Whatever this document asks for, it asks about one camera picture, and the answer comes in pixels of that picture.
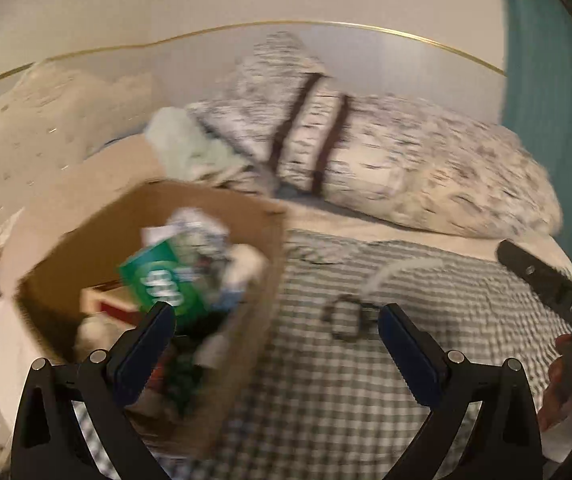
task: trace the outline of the strap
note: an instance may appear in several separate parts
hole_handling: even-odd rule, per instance
[[[308,94],[310,94],[310,91],[313,89],[317,81],[319,81],[322,77],[323,74],[320,73],[308,74],[308,79],[306,80],[306,83],[301,87],[301,90],[299,90],[299,95],[297,96],[297,99],[290,109],[290,114],[279,126],[277,126],[277,129],[272,136],[271,156],[268,159],[268,167],[273,173],[277,173],[277,167],[279,166],[279,159],[281,158],[284,141],[292,130],[292,125],[295,122],[295,119],[299,115],[301,108],[304,106]]]
[[[319,156],[317,156],[317,163],[313,171],[313,181],[310,185],[310,193],[315,196],[321,196],[322,194],[323,176],[325,175],[326,166],[328,165],[328,157],[330,156],[331,150],[335,147],[337,140],[339,140],[344,126],[346,126],[348,113],[351,110],[351,101],[348,95],[343,94],[341,96],[341,108],[335,119],[335,124],[333,124],[330,131],[328,131],[322,149],[319,151]]]

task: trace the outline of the gingham fabric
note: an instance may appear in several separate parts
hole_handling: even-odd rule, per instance
[[[413,265],[419,258],[429,264]],[[382,272],[389,267],[392,272]],[[365,286],[376,274],[378,286]],[[272,338],[240,395],[213,458],[159,458],[173,479],[382,478],[426,418],[377,337],[331,334],[324,313],[339,294],[398,303],[444,348],[474,362],[524,365],[537,407],[553,339],[569,327],[503,266],[407,242],[366,243],[291,232]],[[440,470],[456,464],[476,416],[471,406]],[[88,446],[106,476],[118,478],[83,405]]]

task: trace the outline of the metal screw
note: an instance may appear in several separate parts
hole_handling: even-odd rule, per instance
[[[46,366],[46,360],[43,357],[40,357],[39,359],[35,359],[32,362],[31,368],[33,370],[41,370],[41,368],[43,368],[44,366]]]
[[[522,363],[520,363],[519,361],[517,361],[517,359],[511,357],[510,359],[508,359],[508,367],[511,370],[514,370],[516,372],[520,371],[522,369]]]
[[[105,360],[108,357],[105,350],[95,350],[92,354],[90,354],[90,362],[98,364]]]
[[[459,350],[451,350],[447,355],[449,360],[457,364],[463,363],[464,359],[466,359],[466,356]]]

